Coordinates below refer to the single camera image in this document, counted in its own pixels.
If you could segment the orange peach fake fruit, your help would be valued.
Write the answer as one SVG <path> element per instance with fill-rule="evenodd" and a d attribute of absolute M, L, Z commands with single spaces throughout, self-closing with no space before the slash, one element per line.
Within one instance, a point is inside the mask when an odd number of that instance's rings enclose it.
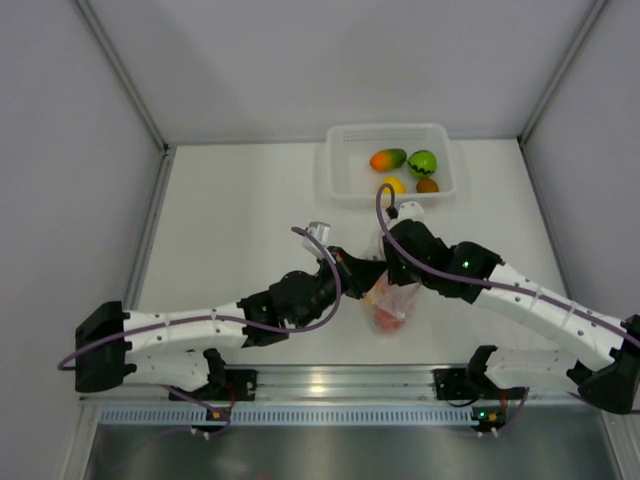
<path fill-rule="evenodd" d="M 380 307 L 386 302 L 387 296 L 388 284 L 384 279 L 380 279 L 363 297 L 363 302 L 368 306 Z"/>

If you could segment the clear zip top bag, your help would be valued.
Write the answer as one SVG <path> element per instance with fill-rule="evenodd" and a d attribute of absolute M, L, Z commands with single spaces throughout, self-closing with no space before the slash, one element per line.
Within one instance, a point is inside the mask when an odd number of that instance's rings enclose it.
<path fill-rule="evenodd" d="M 372 322 L 372 314 L 376 308 L 384 309 L 387 312 L 395 315 L 398 318 L 403 318 L 405 324 L 409 321 L 415 313 L 416 303 L 418 298 L 420 297 L 420 289 L 421 286 L 412 283 L 409 285 L 398 286 L 395 284 L 391 284 L 388 278 L 388 271 L 379 278 L 384 279 L 388 284 L 388 296 L 386 302 L 378 306 L 368 306 L 363 302 L 363 298 L 360 300 L 361 309 L 363 310 L 365 317 L 368 319 L 368 322 L 371 328 L 379 335 L 390 336 L 380 333 L 373 325 Z"/>

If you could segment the red fake strawberry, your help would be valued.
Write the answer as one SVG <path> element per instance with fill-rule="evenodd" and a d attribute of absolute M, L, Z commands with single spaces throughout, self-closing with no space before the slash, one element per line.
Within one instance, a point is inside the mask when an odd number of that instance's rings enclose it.
<path fill-rule="evenodd" d="M 372 322 L 374 327 L 385 335 L 391 335 L 399 331 L 405 324 L 403 318 L 398 318 L 390 312 L 378 308 L 372 314 Z"/>

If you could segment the brown fake kiwi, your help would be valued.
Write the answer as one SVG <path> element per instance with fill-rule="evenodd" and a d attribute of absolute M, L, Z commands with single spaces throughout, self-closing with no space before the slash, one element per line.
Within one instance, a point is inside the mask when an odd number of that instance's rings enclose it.
<path fill-rule="evenodd" d="M 438 193 L 439 191 L 438 183 L 431 178 L 423 178 L 416 183 L 416 192 L 419 194 Z"/>

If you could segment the yellow fake pepper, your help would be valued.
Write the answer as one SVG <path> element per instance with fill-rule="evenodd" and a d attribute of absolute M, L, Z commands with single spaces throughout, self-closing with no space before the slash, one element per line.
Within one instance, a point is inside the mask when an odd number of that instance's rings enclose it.
<path fill-rule="evenodd" d="M 378 190 L 386 196 L 402 195 L 407 193 L 405 184 L 395 176 L 388 176 L 381 180 Z"/>

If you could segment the green fake apple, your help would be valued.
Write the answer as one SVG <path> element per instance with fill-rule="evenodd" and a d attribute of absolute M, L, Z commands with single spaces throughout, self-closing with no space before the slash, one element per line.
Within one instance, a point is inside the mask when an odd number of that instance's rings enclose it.
<path fill-rule="evenodd" d="M 438 168 L 435 154 L 429 150 L 419 150 L 411 154 L 407 160 L 409 173 L 417 179 L 431 177 Z"/>

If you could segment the orange green fake mango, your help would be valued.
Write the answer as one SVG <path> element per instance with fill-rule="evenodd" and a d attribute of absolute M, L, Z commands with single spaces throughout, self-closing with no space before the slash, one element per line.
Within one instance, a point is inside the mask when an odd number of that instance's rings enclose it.
<path fill-rule="evenodd" d="M 407 160 L 407 153 L 403 149 L 386 149 L 376 152 L 369 161 L 370 167 L 376 172 L 387 172 L 400 168 Z"/>

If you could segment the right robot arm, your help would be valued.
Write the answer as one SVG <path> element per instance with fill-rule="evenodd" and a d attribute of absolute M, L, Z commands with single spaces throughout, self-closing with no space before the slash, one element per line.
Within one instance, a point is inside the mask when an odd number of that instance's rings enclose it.
<path fill-rule="evenodd" d="M 554 343 L 552 350 L 478 347 L 465 368 L 475 395 L 533 388 L 566 391 L 609 413 L 638 409 L 638 316 L 619 319 L 592 312 L 476 243 L 446 245 L 420 221 L 384 228 L 374 243 L 387 263 L 390 283 L 419 283 L 500 314 Z"/>

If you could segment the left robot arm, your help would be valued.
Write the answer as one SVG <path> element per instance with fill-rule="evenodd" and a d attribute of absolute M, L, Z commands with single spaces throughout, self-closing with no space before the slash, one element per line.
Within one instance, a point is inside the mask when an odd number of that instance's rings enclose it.
<path fill-rule="evenodd" d="M 62 365 L 73 370 L 78 393 L 158 384 L 215 399 L 226 386 L 223 351 L 318 329 L 343 297 L 362 298 L 385 271 L 380 256 L 361 259 L 330 247 L 316 273 L 289 272 L 264 291 L 216 308 L 145 313 L 106 302 L 76 328 L 75 351 Z"/>

